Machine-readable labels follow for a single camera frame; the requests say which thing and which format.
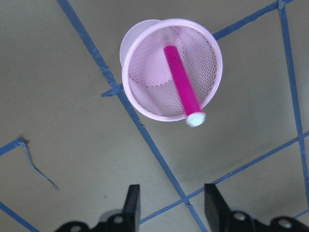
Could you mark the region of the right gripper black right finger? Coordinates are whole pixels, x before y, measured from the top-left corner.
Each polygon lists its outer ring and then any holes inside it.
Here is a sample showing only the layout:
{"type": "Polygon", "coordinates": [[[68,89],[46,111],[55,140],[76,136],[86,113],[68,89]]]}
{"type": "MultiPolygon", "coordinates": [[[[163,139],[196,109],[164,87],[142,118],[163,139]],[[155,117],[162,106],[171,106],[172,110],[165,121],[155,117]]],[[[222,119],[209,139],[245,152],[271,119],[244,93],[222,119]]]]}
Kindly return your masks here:
{"type": "Polygon", "coordinates": [[[212,232],[224,232],[230,208],[215,184],[204,185],[204,212],[212,232]]]}

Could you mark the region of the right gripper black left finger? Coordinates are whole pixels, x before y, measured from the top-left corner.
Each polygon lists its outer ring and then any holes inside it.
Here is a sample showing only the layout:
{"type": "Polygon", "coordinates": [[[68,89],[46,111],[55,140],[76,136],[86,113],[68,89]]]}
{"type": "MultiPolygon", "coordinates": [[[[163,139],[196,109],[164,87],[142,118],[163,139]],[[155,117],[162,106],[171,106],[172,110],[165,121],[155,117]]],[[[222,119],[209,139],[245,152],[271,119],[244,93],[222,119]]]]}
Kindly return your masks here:
{"type": "Polygon", "coordinates": [[[122,210],[130,232],[138,232],[140,228],[140,185],[130,185],[122,210]]]}

